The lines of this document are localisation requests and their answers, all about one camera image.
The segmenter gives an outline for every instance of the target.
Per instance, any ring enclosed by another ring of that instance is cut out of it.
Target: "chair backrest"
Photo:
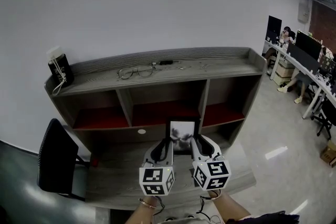
[[[326,115],[327,120],[336,125],[336,108],[329,100],[325,100],[322,105],[323,113]]]
[[[37,185],[45,191],[69,194],[78,146],[57,119],[52,119],[38,153]]]

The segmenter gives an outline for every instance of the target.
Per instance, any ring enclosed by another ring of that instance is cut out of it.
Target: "computer monitor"
[[[308,53],[315,60],[320,57],[322,45],[300,31],[297,33],[295,46]]]
[[[320,67],[320,63],[312,58],[308,53],[300,49],[298,46],[290,43],[288,44],[287,53],[296,59],[300,64],[302,64],[309,71],[312,71],[313,74],[317,73],[317,70]]]
[[[274,33],[273,31],[267,30],[266,40],[275,44],[277,42],[277,34]]]
[[[267,30],[276,33],[277,37],[280,36],[281,24],[282,24],[282,20],[276,17],[273,17],[273,16],[268,16]]]

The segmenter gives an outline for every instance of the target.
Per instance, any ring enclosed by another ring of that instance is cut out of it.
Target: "bracelet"
[[[149,208],[154,208],[154,209],[156,208],[156,206],[152,206],[152,205],[147,204],[147,202],[143,201],[143,199],[141,199],[141,198],[139,198],[139,202],[142,203],[143,205],[149,207]]]
[[[219,190],[219,194],[218,194],[218,196],[217,197],[214,197],[214,198],[211,198],[210,200],[217,200],[220,196],[222,195],[222,192],[221,192],[221,190]]]
[[[213,201],[213,200],[217,200],[221,195],[222,195],[222,192],[221,192],[221,190],[219,190],[219,194],[216,197],[203,197],[203,196],[200,196],[200,197],[201,197],[201,199],[204,199],[204,200],[212,200]]]

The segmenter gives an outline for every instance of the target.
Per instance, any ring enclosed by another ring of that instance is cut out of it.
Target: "brick wall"
[[[336,53],[336,10],[313,1],[309,32]]]

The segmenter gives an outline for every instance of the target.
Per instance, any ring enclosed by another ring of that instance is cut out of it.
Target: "white desk leg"
[[[279,65],[279,61],[280,61],[280,56],[281,56],[281,53],[278,52],[277,59],[275,60],[275,64],[274,64],[274,67],[273,67],[273,70],[272,70],[272,74],[269,77],[270,80],[273,80],[273,78],[275,76],[275,71],[278,69],[278,65]]]
[[[319,97],[321,91],[322,91],[322,87],[319,87],[318,90],[317,90],[317,92],[315,93],[313,101],[311,101],[309,107],[307,108],[307,110],[303,114],[302,118],[305,119],[307,117],[308,113],[311,111],[311,109],[313,108],[314,104],[316,103],[317,98]]]
[[[326,97],[326,93],[324,92],[322,95],[321,95],[321,98],[319,100],[319,102],[317,103],[317,105],[315,106],[315,108],[313,109],[312,113],[315,114],[316,110],[320,107],[323,99]]]

